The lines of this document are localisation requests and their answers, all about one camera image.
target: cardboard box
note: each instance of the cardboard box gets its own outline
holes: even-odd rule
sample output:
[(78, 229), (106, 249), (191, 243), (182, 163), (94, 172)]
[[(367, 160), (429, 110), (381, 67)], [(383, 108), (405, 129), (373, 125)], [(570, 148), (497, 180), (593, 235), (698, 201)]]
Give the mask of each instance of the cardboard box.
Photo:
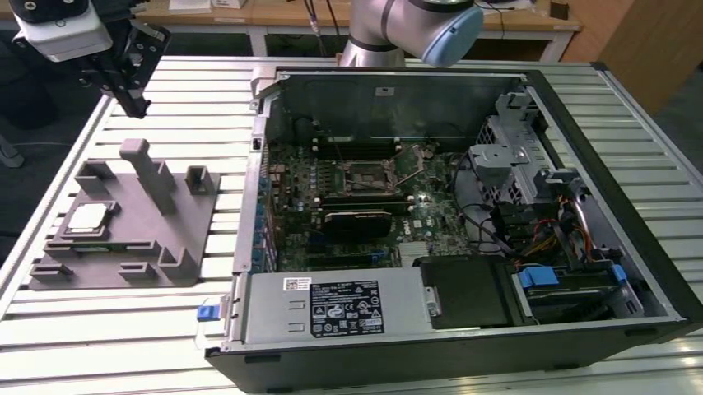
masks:
[(215, 7), (242, 8), (245, 3), (246, 0), (213, 0), (213, 5)]

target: sticker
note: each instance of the sticker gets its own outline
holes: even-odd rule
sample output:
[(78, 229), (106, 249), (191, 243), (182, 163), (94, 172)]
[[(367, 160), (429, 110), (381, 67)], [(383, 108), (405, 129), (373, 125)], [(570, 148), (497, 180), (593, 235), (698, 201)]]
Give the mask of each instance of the sticker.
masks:
[(246, 19), (242, 19), (242, 18), (215, 18), (215, 22), (219, 22), (219, 23), (245, 23)]
[(311, 277), (286, 277), (283, 279), (283, 290), (310, 290)]
[(315, 337), (385, 333), (378, 281), (313, 284), (310, 316)]

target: wooden desk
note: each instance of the wooden desk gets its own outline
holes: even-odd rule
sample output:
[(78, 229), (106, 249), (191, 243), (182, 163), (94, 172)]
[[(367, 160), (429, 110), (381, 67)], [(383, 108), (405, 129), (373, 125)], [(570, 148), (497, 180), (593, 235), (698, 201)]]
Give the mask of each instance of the wooden desk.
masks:
[[(342, 33), (349, 34), (350, 1), (333, 0)], [(322, 32), (334, 35), (333, 18), (325, 0), (315, 0)], [(482, 39), (547, 41), (541, 60), (558, 62), (574, 33), (582, 28), (578, 21), (562, 21), (549, 16), (550, 0), (538, 0), (538, 11), (503, 12), (503, 24), (498, 13), (486, 16)], [(138, 18), (147, 23), (166, 26), (177, 33), (243, 33), (250, 35), (254, 56), (267, 56), (269, 34), (313, 34), (309, 14), (302, 0), (249, 0), (242, 9), (215, 7), (210, 14), (171, 14), (169, 0), (153, 0)], [(10, 4), (0, 3), (0, 28), (16, 29)]]

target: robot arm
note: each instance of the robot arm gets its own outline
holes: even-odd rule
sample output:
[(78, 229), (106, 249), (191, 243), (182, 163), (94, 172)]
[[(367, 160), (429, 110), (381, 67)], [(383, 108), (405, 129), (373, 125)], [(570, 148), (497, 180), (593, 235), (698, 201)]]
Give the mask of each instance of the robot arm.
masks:
[(469, 52), (482, 26), (474, 0), (358, 0), (341, 64), (403, 67), (407, 51), (425, 63), (450, 67)]
[(145, 87), (171, 33), (134, 19), (150, 0), (10, 0), (20, 25), (15, 44), (54, 62), (72, 62), (82, 83), (114, 96), (130, 117), (145, 118)]

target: motherboard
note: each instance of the motherboard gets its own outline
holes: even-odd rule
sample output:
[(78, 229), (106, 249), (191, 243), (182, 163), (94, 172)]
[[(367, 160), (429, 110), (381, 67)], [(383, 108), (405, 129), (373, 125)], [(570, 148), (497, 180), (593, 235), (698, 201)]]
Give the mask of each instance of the motherboard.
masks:
[(462, 154), (431, 142), (374, 147), (270, 146), (278, 272), (403, 267), (470, 253), (451, 191)]

